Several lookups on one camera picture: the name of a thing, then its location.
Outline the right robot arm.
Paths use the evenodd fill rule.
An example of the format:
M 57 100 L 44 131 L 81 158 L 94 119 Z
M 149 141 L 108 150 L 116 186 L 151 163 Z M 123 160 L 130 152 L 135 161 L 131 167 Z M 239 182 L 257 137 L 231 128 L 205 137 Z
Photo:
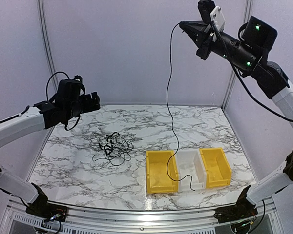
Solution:
M 293 128 L 293 86 L 282 68 L 268 61 L 269 51 L 277 37 L 277 30 L 251 16 L 239 29 L 239 38 L 220 32 L 212 20 L 182 21 L 179 27 L 196 44 L 197 56 L 206 59 L 211 52 L 225 58 L 238 79 L 254 78 L 268 99 L 281 114 L 267 108 L 272 114 L 289 122 Z M 285 161 L 256 184 L 244 188 L 236 204 L 216 209 L 214 216 L 220 222 L 257 214 L 256 204 L 293 184 L 293 149 Z

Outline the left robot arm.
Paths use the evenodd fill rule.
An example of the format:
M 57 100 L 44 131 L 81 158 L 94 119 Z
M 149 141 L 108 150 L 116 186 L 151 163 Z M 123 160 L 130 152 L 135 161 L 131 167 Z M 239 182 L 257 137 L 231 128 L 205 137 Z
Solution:
M 27 106 L 23 112 L 0 121 L 0 148 L 21 137 L 58 124 L 67 127 L 71 119 L 80 119 L 81 114 L 99 109 L 98 94 L 85 92 L 81 76 L 63 79 L 53 96 L 47 96 L 46 100 Z M 28 212 L 42 217 L 52 213 L 48 197 L 39 186 L 26 182 L 1 166 L 0 189 L 25 201 Z

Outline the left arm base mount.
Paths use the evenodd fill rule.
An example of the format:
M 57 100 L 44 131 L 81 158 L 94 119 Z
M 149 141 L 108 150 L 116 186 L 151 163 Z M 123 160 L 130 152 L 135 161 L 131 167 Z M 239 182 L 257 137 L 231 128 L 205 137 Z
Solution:
M 27 203 L 26 212 L 31 215 L 39 216 L 42 218 L 50 219 L 51 217 L 60 214 L 60 217 L 55 218 L 56 221 L 65 222 L 68 208 L 63 205 L 57 205 L 48 202 L 47 195 L 42 189 L 31 183 L 38 192 L 38 197 L 32 203 Z

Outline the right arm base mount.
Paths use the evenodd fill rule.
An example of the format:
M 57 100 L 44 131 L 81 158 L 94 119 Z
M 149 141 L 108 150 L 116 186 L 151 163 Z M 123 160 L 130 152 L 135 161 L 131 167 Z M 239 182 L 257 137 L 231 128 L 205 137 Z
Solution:
M 234 205 L 220 207 L 215 210 L 213 216 L 218 220 L 218 223 L 237 221 L 256 216 L 258 214 L 256 205 L 247 200 L 247 191 L 250 187 L 251 186 L 249 185 L 242 190 L 237 202 Z

